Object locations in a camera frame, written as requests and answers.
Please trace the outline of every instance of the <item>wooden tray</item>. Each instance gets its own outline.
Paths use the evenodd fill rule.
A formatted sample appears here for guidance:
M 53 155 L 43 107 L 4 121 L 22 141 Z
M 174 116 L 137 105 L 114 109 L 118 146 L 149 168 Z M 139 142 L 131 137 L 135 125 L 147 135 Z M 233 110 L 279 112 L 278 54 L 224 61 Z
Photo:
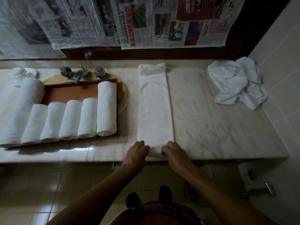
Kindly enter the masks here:
M 11 147 L 8 150 L 14 149 L 29 149 L 29 148 L 37 148 L 37 147 L 46 147 L 46 146 L 56 146 L 56 145 L 68 145 L 73 143 L 81 143 L 88 142 L 94 140 L 103 140 L 108 138 L 115 138 L 120 136 L 119 130 L 119 100 L 118 100 L 118 92 L 120 90 L 118 79 L 107 79 L 107 80 L 94 80 L 94 81 L 80 81 L 78 84 L 75 83 L 62 83 L 62 84 L 53 84 L 53 85 L 45 85 L 45 95 L 41 102 L 41 104 L 49 105 L 51 102 L 62 102 L 67 103 L 70 100 L 79 100 L 83 101 L 86 98 L 98 98 L 98 84 L 102 81 L 110 81 L 117 85 L 117 132 L 111 136 L 96 136 L 91 138 L 84 139 L 76 139 L 76 140 L 68 140 L 63 141 L 60 140 L 58 142 L 52 143 L 41 143 L 34 145 L 24 145 L 18 147 Z

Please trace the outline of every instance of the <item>white teacup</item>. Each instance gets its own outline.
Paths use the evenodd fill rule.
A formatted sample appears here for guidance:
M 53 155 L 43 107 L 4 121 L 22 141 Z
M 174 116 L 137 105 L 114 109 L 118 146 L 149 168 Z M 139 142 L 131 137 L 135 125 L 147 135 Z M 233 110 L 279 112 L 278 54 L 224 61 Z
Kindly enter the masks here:
M 27 77 L 35 77 L 35 74 L 29 71 L 26 71 L 26 69 L 16 67 L 13 68 L 10 76 L 13 78 L 13 83 L 15 86 L 21 85 L 23 80 Z

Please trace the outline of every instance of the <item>beige tiled floor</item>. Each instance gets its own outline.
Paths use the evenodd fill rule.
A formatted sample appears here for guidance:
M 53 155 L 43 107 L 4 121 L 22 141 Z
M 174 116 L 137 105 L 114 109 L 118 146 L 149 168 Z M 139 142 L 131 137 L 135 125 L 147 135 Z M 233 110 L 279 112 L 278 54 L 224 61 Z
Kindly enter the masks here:
M 235 168 L 219 166 L 216 176 L 228 176 Z M 0 168 L 0 225 L 44 225 L 72 200 L 113 172 L 111 166 L 90 164 L 23 164 Z M 126 209 L 127 195 L 137 192 L 142 203 L 158 200 L 159 188 L 168 185 L 173 201 L 192 208 L 206 224 L 220 224 L 210 208 L 189 203 L 183 195 L 184 180 L 169 166 L 145 166 L 118 195 L 101 225 Z

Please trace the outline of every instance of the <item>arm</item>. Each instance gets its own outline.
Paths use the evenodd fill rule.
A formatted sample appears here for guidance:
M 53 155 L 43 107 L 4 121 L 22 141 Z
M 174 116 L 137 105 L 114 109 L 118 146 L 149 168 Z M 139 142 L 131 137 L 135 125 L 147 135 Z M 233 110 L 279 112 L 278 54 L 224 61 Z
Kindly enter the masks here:
M 149 146 L 136 142 L 120 168 L 59 212 L 47 225 L 99 225 L 122 189 L 142 170 Z
M 221 190 L 211 178 L 193 165 L 186 152 L 177 143 L 169 141 L 161 149 L 161 154 L 166 154 L 170 167 L 204 196 L 222 224 L 276 225 L 250 204 Z

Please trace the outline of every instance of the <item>forearm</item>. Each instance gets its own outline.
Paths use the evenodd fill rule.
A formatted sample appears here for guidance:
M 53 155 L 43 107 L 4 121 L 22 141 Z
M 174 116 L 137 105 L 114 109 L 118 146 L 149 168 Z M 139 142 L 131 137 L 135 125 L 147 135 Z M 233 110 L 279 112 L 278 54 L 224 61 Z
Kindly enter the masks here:
M 110 176 L 68 205 L 47 225 L 99 225 L 122 189 L 136 176 L 130 167 L 121 166 Z
M 222 224 L 276 224 L 237 196 L 225 193 L 199 168 L 194 167 L 183 175 L 204 196 Z

